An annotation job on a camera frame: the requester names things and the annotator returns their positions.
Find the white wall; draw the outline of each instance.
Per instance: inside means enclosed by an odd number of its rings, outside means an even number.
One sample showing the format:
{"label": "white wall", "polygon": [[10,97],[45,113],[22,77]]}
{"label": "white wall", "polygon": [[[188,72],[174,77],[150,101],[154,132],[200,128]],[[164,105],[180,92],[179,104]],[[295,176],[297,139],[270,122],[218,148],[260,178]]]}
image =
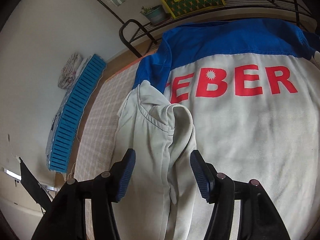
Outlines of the white wall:
{"label": "white wall", "polygon": [[0,163],[20,174],[20,155],[41,182],[53,185],[45,162],[52,119],[65,91],[61,68],[75,51],[105,59],[124,48],[121,24],[96,0],[22,0],[0,33]]}
{"label": "white wall", "polygon": [[17,237],[20,240],[30,240],[42,218],[42,213],[21,207],[3,198],[0,198],[0,209]]}
{"label": "white wall", "polygon": [[0,198],[6,199],[19,206],[41,213],[41,208],[21,183],[15,186],[14,178],[0,171]]}

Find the blue gripper pad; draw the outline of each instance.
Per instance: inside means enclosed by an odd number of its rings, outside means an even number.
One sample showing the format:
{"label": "blue gripper pad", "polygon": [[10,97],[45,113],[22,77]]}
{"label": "blue gripper pad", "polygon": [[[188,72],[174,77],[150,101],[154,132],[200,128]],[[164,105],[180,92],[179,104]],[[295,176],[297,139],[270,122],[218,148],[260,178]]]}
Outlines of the blue gripper pad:
{"label": "blue gripper pad", "polygon": [[122,175],[119,180],[118,192],[116,194],[116,201],[119,202],[127,191],[129,181],[136,163],[136,152],[133,149],[128,149],[122,161]]}
{"label": "blue gripper pad", "polygon": [[190,164],[201,196],[208,202],[210,198],[210,192],[214,187],[214,177],[198,150],[192,151],[190,155]]}

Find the green flower pot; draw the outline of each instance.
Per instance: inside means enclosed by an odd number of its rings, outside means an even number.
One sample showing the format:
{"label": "green flower pot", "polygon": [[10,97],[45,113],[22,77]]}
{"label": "green flower pot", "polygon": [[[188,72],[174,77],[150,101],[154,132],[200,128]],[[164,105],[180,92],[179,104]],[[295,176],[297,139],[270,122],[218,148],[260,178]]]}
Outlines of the green flower pot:
{"label": "green flower pot", "polygon": [[152,8],[148,14],[144,14],[145,17],[151,22],[152,25],[156,25],[167,18],[167,14],[165,13],[162,5],[157,5]]}

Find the blue shoulder panel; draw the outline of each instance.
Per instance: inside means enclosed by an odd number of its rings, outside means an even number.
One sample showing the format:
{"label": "blue shoulder panel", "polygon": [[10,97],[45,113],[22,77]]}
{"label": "blue shoulder panel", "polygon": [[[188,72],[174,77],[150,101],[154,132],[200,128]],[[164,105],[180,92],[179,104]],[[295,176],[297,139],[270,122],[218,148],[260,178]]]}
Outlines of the blue shoulder panel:
{"label": "blue shoulder panel", "polygon": [[184,24],[163,33],[158,52],[141,60],[133,88],[148,80],[163,93],[171,70],[216,54],[292,55],[310,60],[315,49],[300,28],[279,19]]}
{"label": "blue shoulder panel", "polygon": [[309,46],[320,52],[320,37],[315,33],[303,32]]}

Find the white string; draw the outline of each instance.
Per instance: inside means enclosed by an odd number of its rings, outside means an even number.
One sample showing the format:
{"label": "white string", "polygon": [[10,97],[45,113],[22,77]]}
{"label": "white string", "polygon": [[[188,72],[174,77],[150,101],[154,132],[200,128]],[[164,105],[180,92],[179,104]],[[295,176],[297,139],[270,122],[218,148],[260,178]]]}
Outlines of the white string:
{"label": "white string", "polygon": [[13,154],[12,154],[12,152],[13,152],[13,149],[12,149],[12,145],[11,145],[11,142],[10,142],[10,135],[9,135],[9,137],[8,137],[8,145],[10,146],[10,148],[11,148],[11,151],[10,151],[10,154],[12,155],[12,157],[14,158],[14,159],[16,159],[19,163],[20,163],[20,159],[19,159],[19,156],[17,155],[17,156],[13,156]]}
{"label": "white string", "polygon": [[72,174],[72,170],[73,170],[73,168],[74,168],[75,165],[76,165],[76,163],[73,164],[73,166],[72,166],[72,168],[71,168],[71,172],[69,173],[67,180],[69,179],[70,174]]}
{"label": "white string", "polygon": [[102,75],[101,75],[99,81],[97,82],[96,87],[94,88],[94,90],[93,90],[92,93],[90,94],[89,99],[88,99],[87,103],[85,104],[85,106],[84,106],[84,108],[83,108],[83,112],[82,112],[82,115],[81,115],[81,118],[80,118],[80,122],[79,122],[79,124],[78,124],[77,132],[76,132],[76,137],[77,137],[78,142],[80,142],[79,137],[78,137],[78,131],[79,131],[79,126],[80,126],[80,123],[81,123],[81,120],[82,120],[82,117],[83,117],[83,114],[84,114],[85,107],[87,106],[87,104],[88,104],[88,102],[89,102],[89,100],[90,100],[91,95],[92,95],[93,92],[95,92],[95,90],[97,89],[100,80],[103,78],[103,73],[104,73],[104,71],[107,69],[107,65],[108,65],[108,64],[106,64],[106,67],[103,69]]}

